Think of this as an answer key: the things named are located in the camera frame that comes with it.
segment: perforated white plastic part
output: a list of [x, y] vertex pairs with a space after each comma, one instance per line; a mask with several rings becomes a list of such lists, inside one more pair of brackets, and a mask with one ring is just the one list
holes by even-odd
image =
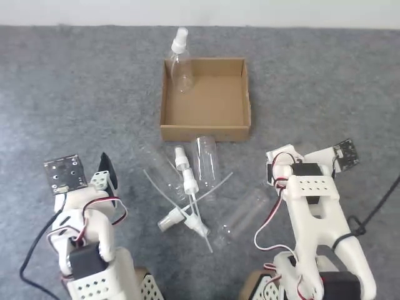
[[153, 275], [147, 274], [141, 284], [141, 294], [143, 300], [164, 300]]
[[73, 299], [107, 299], [122, 291], [118, 274], [114, 272], [115, 262], [105, 271], [70, 282]]
[[330, 196], [339, 199], [339, 193], [330, 176], [291, 176], [287, 193], [292, 198], [306, 196]]
[[90, 179], [90, 183], [95, 185], [98, 191], [104, 191], [108, 186], [109, 177], [110, 173], [108, 171], [96, 172]]
[[140, 300], [139, 283], [127, 249], [117, 248], [116, 259], [103, 272], [67, 283], [73, 300]]
[[267, 286], [264, 290], [267, 282], [271, 279], [270, 275], [265, 275], [262, 277], [256, 292], [254, 293], [252, 300], [280, 300], [280, 292], [279, 288], [274, 284], [271, 283]]

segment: transparent bottle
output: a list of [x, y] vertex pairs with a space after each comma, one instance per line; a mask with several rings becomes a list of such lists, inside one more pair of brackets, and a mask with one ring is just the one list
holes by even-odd
[[262, 224], [270, 205], [270, 199], [262, 184], [248, 190], [240, 198], [238, 206], [222, 219], [214, 245], [222, 250], [231, 243], [251, 239], [255, 231], [249, 230], [255, 224]]
[[[205, 193], [221, 181], [215, 139], [212, 136], [200, 136], [192, 141], [191, 146], [194, 172], [201, 192]], [[214, 193], [206, 198], [207, 201], [215, 199]]]
[[183, 178], [175, 170], [164, 151], [149, 144], [139, 147], [143, 169], [157, 187], [178, 204], [186, 202]]
[[191, 57], [186, 49], [188, 30], [180, 27], [172, 42], [171, 52], [168, 55], [172, 84], [179, 92], [189, 91], [194, 84]]

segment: bottle cap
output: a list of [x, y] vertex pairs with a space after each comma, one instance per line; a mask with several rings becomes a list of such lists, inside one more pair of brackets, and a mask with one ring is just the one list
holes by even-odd
[[165, 216], [162, 220], [158, 222], [158, 227], [162, 232], [174, 226], [175, 224], [183, 221], [185, 217], [181, 214], [178, 208], [174, 208], [169, 212], [167, 216]]
[[175, 166], [178, 171], [183, 171], [190, 167], [185, 149], [182, 146], [175, 147]]
[[191, 168], [185, 169], [182, 172], [183, 175], [183, 188], [185, 190], [185, 194], [193, 195], [199, 191], [198, 182], [195, 180], [193, 171]]
[[181, 54], [186, 49], [186, 39], [188, 38], [189, 31], [185, 27], [179, 27], [176, 37], [172, 42], [171, 50], [176, 54]]
[[195, 214], [191, 214], [186, 219], [185, 225], [188, 228], [196, 231], [202, 238], [205, 238], [210, 232], [207, 226], [204, 225], [203, 222], [201, 222], [200, 218]]

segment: white robotic arm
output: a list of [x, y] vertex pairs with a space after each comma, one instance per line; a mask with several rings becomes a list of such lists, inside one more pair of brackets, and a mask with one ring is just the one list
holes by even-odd
[[287, 145], [268, 152], [267, 160], [268, 181], [278, 186], [277, 191], [283, 189], [282, 198], [296, 238], [295, 259], [290, 261], [290, 252], [282, 252], [274, 259], [288, 298], [333, 299], [324, 298], [329, 278], [324, 278], [322, 272], [337, 269], [316, 253], [319, 245], [327, 245], [356, 276], [361, 288], [359, 298], [374, 299], [376, 284], [372, 272], [358, 239], [350, 236], [332, 177], [358, 162], [352, 142], [347, 140], [304, 157]]
[[[154, 278], [146, 271], [140, 284], [129, 251], [115, 247], [113, 225], [127, 210], [117, 197], [118, 183], [107, 162], [103, 154], [89, 184], [77, 155], [44, 165], [56, 195], [54, 210], [62, 208], [47, 240], [59, 257], [64, 283], [73, 300], [142, 300], [143, 293], [150, 292], [152, 299], [163, 300]], [[117, 203], [125, 213], [112, 222]]]

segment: cardboard box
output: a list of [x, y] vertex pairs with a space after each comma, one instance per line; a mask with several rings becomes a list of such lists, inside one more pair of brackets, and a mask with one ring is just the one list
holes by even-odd
[[165, 141], [245, 141], [251, 127], [248, 74], [243, 58], [192, 60], [194, 87], [174, 89], [164, 62], [160, 128]]

